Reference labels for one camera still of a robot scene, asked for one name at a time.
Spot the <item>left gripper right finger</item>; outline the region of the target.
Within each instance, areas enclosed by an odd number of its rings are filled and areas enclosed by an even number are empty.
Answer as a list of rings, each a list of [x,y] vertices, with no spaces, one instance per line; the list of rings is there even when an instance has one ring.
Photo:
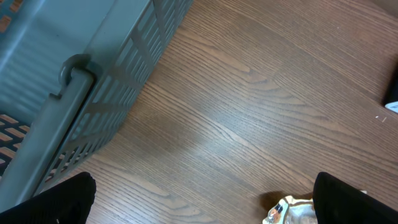
[[[317,175],[313,203],[319,224],[397,224],[397,211],[327,172]]]

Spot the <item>brown snack pouch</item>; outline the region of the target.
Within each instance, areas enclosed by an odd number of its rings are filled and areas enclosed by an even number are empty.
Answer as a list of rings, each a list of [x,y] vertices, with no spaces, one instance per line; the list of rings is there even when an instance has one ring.
[[[263,224],[314,223],[319,224],[315,213],[313,194],[285,195],[267,199],[271,206]]]

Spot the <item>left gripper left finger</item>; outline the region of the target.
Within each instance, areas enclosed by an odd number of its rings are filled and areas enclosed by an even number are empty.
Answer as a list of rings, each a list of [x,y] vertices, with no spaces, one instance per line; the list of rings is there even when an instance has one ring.
[[[2,212],[1,224],[85,224],[95,193],[95,179],[81,172]]]

